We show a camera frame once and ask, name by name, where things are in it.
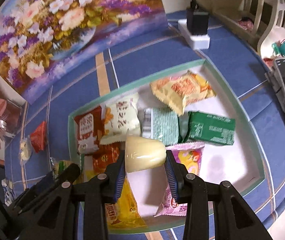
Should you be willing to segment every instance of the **green snack package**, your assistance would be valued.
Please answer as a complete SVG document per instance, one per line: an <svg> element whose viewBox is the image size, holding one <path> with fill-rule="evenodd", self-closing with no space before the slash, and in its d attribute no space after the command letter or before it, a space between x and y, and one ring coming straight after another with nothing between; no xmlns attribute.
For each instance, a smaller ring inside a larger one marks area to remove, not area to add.
<svg viewBox="0 0 285 240"><path fill-rule="evenodd" d="M168 107L145 109L142 136L174 145L179 139L178 115Z"/></svg>
<svg viewBox="0 0 285 240"><path fill-rule="evenodd" d="M219 145L234 144L235 119L202 112L188 112L188 115L188 132L184 142L191 139Z"/></svg>

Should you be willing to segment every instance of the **red snack package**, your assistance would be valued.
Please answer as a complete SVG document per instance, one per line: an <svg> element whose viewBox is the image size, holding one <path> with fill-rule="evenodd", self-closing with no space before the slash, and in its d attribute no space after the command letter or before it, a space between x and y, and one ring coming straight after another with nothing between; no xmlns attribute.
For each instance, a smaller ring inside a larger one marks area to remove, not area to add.
<svg viewBox="0 0 285 240"><path fill-rule="evenodd" d="M100 145L99 153L92 156L93 171L104 173L107 166L115 163L119 156L119 143Z"/></svg>
<svg viewBox="0 0 285 240"><path fill-rule="evenodd" d="M74 118L77 123L78 153L90 155L99 150L104 124L101 120L101 106Z"/></svg>
<svg viewBox="0 0 285 240"><path fill-rule="evenodd" d="M35 152L38 153L44 150L47 145L47 122L43 121L36 130L30 134L30 141Z"/></svg>

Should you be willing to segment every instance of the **pale yellow cup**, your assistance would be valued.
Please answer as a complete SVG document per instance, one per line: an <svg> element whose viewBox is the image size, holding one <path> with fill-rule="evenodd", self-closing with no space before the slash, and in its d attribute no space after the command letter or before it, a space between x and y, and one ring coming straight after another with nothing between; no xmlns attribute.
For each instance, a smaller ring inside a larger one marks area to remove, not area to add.
<svg viewBox="0 0 285 240"><path fill-rule="evenodd" d="M166 147L158 140L128 135L125 144L126 172L143 171L164 164Z"/></svg>

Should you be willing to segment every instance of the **tray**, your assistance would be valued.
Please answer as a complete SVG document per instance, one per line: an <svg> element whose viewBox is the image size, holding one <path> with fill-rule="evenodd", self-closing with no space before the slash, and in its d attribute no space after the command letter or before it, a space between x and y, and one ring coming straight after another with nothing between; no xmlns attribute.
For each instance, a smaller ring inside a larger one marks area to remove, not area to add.
<svg viewBox="0 0 285 240"><path fill-rule="evenodd" d="M186 111L199 110L236 119L234 145L214 146L206 144L199 176L207 182L218 184L223 180L229 180L242 196L245 196L257 187L265 179L265 174L261 159L262 150L248 122L249 117L219 70L212 62L205 59L178 65L139 79L119 89L113 90L103 97L97 98L71 113L68 119L70 159L79 164L75 121L73 119L75 116L86 113L98 105L104 107L106 103L112 102L117 98L138 92L140 95L138 101L138 117L141 123L143 109L147 107L165 106L152 95L149 83L166 76L179 76L186 73L187 70L199 73L207 79L217 93L217 96L189 105L186 107ZM90 161L90 157L85 160L85 168L91 165ZM185 217L153 217L164 197L164 191L167 187L164 167L129 173L128 179L138 204L139 214L146 222L147 227L113 230L110 232L111 234L135 234L160 231L178 227L185 223ZM212 207L209 207L209 209L210 214L212 214Z"/></svg>

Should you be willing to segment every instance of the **dark green package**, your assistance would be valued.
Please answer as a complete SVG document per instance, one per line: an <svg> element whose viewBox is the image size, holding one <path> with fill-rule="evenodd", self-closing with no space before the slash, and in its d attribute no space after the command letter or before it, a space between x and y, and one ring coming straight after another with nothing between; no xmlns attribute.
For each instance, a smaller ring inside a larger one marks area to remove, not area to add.
<svg viewBox="0 0 285 240"><path fill-rule="evenodd" d="M202 112L188 112L188 115L188 132L184 142L191 139L219 145L234 144L235 119Z"/></svg>

